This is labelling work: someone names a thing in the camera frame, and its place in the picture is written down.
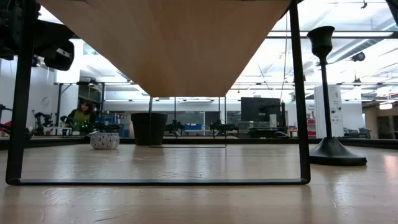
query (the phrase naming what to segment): wooden tabletop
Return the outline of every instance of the wooden tabletop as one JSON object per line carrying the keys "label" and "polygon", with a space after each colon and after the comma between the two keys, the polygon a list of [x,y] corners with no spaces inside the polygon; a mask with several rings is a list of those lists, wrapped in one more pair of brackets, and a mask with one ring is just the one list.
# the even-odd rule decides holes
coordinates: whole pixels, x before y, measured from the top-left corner
{"label": "wooden tabletop", "polygon": [[290,1],[38,0],[150,96],[225,96]]}

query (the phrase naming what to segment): white pot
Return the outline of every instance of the white pot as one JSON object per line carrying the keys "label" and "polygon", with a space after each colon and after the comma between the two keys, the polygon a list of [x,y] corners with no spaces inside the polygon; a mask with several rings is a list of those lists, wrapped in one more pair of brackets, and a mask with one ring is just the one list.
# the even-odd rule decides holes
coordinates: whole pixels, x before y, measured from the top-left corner
{"label": "white pot", "polygon": [[116,149],[119,143],[119,133],[95,133],[90,137],[94,149]]}

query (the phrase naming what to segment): ceiling light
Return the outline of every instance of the ceiling light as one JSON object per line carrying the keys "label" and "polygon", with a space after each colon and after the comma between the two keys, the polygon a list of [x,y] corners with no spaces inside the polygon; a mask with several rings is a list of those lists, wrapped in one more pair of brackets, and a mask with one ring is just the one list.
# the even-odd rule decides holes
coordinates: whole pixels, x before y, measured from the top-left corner
{"label": "ceiling light", "polygon": [[105,100],[105,102],[128,102],[129,100]]}
{"label": "ceiling light", "polygon": [[130,82],[126,82],[126,83],[124,83],[124,82],[122,82],[122,83],[105,83],[105,85],[131,85],[131,83]]}
{"label": "ceiling light", "polygon": [[183,100],[180,103],[210,103],[211,100]]}
{"label": "ceiling light", "polygon": [[392,109],[391,103],[383,103],[379,105],[380,110],[389,110]]}
{"label": "ceiling light", "polygon": [[[306,37],[308,32],[301,31],[300,36],[301,37]],[[367,38],[382,38],[382,37],[390,37],[393,35],[394,32],[386,32],[386,31],[380,31],[380,32],[369,32],[369,31],[359,31],[359,32],[347,32],[347,31],[338,31],[334,32],[333,36],[334,38],[358,38],[358,37],[367,37]],[[279,38],[290,38],[292,37],[292,34],[290,31],[271,31],[268,33],[268,38],[272,37],[279,37]]]}

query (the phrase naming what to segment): dark hair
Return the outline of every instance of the dark hair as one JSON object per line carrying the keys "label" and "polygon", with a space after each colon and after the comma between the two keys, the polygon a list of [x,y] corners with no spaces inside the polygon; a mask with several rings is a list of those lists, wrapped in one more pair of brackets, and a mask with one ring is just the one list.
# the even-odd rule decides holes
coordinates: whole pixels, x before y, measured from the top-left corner
{"label": "dark hair", "polygon": [[81,111],[81,112],[82,112],[81,106],[82,106],[83,104],[85,104],[85,105],[88,107],[88,109],[85,111],[85,115],[92,114],[93,111],[94,111],[93,103],[92,103],[91,101],[88,101],[88,100],[87,100],[87,101],[84,101],[84,102],[80,105],[80,107],[79,107],[79,111]]}

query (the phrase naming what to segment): wooden floor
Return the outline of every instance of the wooden floor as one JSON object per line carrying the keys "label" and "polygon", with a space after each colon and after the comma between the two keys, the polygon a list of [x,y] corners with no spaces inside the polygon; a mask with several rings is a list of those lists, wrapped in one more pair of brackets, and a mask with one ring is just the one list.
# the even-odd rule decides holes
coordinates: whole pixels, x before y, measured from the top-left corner
{"label": "wooden floor", "polygon": [[[367,167],[312,166],[275,187],[9,187],[0,223],[398,223],[398,151],[351,147]],[[297,145],[26,149],[30,179],[259,179],[299,176]],[[4,179],[6,152],[0,151]]]}

